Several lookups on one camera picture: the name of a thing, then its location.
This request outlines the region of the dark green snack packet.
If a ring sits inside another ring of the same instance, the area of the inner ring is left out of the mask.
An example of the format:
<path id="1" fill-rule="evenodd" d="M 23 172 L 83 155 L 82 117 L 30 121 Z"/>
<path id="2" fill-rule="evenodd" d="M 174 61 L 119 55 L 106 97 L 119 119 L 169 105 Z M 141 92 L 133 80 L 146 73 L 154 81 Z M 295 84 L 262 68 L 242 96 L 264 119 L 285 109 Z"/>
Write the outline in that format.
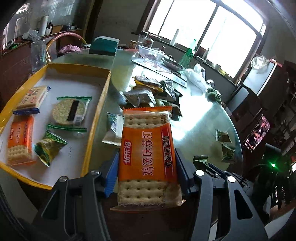
<path id="1" fill-rule="evenodd" d="M 227 131 L 220 131 L 216 129 L 216 141 L 221 143 L 232 143 Z"/>

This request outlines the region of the green pea snack packet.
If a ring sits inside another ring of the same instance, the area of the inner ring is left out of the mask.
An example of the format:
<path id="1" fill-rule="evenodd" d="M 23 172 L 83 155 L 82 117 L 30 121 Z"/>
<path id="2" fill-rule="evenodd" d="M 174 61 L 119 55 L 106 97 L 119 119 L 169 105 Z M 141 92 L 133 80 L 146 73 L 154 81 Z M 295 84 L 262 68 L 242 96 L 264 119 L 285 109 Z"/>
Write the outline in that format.
<path id="1" fill-rule="evenodd" d="M 59 135 L 46 131 L 43 138 L 34 146 L 34 151 L 40 161 L 47 167 L 51 166 L 54 158 L 68 142 Z"/>

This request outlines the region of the red orange cracker pack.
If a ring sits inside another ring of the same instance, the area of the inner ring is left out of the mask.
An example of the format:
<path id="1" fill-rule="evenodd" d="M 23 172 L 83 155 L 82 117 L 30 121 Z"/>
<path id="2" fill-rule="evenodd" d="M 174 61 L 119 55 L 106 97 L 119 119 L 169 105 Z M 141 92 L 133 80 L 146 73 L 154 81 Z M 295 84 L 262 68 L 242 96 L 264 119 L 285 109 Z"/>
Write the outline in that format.
<path id="1" fill-rule="evenodd" d="M 117 206 L 113 211 L 159 210 L 184 203 L 178 182 L 171 115 L 170 106 L 123 111 Z"/>

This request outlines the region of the round cracker green pack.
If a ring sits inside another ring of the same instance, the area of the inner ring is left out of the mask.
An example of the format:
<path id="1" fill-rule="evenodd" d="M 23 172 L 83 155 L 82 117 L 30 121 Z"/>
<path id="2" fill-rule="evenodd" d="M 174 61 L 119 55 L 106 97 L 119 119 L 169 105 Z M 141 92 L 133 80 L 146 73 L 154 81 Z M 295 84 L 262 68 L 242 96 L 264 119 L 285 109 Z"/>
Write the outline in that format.
<path id="1" fill-rule="evenodd" d="M 60 96 L 54 104 L 47 130 L 86 133 L 84 120 L 92 96 Z"/>

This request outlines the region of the clear green snack sachet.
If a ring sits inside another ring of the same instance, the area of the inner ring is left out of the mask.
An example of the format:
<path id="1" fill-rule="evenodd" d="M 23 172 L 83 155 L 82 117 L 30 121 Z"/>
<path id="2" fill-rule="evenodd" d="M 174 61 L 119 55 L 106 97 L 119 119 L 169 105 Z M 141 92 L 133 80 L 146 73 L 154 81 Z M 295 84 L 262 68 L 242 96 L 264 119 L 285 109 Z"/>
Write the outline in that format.
<path id="1" fill-rule="evenodd" d="M 102 142 L 120 146 L 123 131 L 124 117 L 120 114 L 107 113 L 107 133 Z"/>

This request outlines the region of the blue white cracker pack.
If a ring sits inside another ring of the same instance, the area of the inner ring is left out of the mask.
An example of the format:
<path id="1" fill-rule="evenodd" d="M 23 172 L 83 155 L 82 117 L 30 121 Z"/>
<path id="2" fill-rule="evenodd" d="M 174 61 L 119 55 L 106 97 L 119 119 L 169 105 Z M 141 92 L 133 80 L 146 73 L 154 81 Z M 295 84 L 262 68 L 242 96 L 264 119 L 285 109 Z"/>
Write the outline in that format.
<path id="1" fill-rule="evenodd" d="M 37 86 L 28 90 L 13 110 L 14 115 L 31 115 L 40 113 L 40 106 L 51 90 L 49 86 Z"/>

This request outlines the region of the silver foil snack bag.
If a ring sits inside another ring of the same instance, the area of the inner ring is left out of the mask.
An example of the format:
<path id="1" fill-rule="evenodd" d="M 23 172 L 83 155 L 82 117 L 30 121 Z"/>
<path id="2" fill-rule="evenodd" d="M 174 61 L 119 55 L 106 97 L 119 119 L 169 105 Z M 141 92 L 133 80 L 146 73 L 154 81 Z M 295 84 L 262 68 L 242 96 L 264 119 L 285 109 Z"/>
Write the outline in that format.
<path id="1" fill-rule="evenodd" d="M 134 107 L 138 108 L 141 103 L 156 104 L 153 93 L 149 89 L 135 89 L 124 92 L 123 96 Z"/>

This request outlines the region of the yellow brown biscuit pack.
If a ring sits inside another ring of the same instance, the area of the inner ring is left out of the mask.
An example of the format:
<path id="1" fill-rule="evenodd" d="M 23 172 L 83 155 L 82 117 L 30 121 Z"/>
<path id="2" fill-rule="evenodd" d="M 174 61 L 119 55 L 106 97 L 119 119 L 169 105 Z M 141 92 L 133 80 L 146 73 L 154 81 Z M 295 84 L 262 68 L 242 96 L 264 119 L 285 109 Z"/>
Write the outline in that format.
<path id="1" fill-rule="evenodd" d="M 162 85 L 155 79 L 145 76 L 135 76 L 134 81 L 138 87 L 146 87 L 154 92 L 164 92 Z"/>

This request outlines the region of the smartphone with video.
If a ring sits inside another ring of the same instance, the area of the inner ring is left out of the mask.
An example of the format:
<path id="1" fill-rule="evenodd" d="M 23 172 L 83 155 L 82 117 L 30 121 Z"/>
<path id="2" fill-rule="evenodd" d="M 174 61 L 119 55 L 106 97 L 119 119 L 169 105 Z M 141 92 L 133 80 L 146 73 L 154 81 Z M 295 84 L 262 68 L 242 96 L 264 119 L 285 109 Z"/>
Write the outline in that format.
<path id="1" fill-rule="evenodd" d="M 251 133 L 247 136 L 244 141 L 244 147 L 246 147 L 250 152 L 256 149 L 256 147 L 260 144 L 262 139 L 265 137 L 267 132 L 270 129 L 270 123 L 267 118 L 262 115 L 251 131 Z"/>

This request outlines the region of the green vegetable bundle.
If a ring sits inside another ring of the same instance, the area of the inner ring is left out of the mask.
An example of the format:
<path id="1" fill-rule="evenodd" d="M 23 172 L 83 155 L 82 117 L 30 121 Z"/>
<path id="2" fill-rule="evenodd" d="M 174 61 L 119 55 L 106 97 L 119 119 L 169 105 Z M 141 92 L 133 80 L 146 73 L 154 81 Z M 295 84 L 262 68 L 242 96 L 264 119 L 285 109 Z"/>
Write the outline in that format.
<path id="1" fill-rule="evenodd" d="M 222 104 L 222 95 L 220 94 L 219 91 L 209 87 L 207 89 L 207 94 L 206 94 L 207 100 L 211 102 L 217 102 L 219 104 Z"/>

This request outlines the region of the green plastic bottle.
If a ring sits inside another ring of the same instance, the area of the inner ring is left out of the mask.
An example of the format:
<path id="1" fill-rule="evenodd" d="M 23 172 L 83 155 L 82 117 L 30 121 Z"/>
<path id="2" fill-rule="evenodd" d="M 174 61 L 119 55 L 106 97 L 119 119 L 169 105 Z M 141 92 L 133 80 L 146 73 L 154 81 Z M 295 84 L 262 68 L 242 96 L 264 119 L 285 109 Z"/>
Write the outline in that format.
<path id="1" fill-rule="evenodd" d="M 191 59 L 194 56 L 195 49 L 197 45 L 197 40 L 194 39 L 193 42 L 190 44 L 189 48 L 187 49 L 186 53 L 182 56 L 181 60 L 179 61 L 179 64 L 184 67 L 188 68 L 189 63 L 191 62 Z"/>

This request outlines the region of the teal tissue box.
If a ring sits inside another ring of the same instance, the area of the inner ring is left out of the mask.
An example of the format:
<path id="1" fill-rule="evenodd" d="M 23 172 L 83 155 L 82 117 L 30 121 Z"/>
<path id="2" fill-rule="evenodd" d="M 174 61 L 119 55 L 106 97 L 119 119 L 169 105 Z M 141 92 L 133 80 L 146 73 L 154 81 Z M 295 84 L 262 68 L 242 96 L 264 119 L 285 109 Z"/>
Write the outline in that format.
<path id="1" fill-rule="evenodd" d="M 90 54 L 115 56 L 119 44 L 119 39 L 99 36 L 96 37 L 89 49 Z"/>

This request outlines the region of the clear plastic food container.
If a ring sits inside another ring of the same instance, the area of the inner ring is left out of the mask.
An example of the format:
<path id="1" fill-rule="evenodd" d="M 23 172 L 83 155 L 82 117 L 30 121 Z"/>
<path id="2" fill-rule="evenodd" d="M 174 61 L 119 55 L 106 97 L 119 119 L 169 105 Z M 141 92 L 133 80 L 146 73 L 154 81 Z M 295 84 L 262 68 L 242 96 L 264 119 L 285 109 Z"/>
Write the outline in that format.
<path id="1" fill-rule="evenodd" d="M 139 56 L 153 61 L 161 61 L 165 55 L 162 51 L 151 49 L 145 46 L 138 47 Z"/>

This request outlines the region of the glass jar dark lid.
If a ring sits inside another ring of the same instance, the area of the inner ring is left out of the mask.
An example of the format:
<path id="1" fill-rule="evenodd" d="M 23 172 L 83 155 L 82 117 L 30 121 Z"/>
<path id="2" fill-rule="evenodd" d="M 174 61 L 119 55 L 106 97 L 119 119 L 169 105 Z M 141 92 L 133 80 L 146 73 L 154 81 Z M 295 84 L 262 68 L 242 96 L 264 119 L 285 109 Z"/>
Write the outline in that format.
<path id="1" fill-rule="evenodd" d="M 147 35 L 148 33 L 146 31 L 140 31 L 138 35 L 137 44 L 136 44 L 137 49 L 139 48 L 139 46 L 142 46 L 144 44 Z"/>

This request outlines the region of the white thermos bottle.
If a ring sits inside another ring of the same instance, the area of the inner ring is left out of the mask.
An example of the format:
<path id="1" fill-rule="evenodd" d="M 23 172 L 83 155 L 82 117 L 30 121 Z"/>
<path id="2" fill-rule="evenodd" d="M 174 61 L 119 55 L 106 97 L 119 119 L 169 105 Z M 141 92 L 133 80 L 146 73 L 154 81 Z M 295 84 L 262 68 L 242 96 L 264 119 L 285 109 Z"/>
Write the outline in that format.
<path id="1" fill-rule="evenodd" d="M 41 17 L 41 21 L 40 21 L 40 30 L 39 30 L 39 34 L 40 36 L 44 36 L 46 33 L 46 28 L 47 28 L 47 24 L 48 24 L 48 19 L 49 16 L 45 15 Z"/>

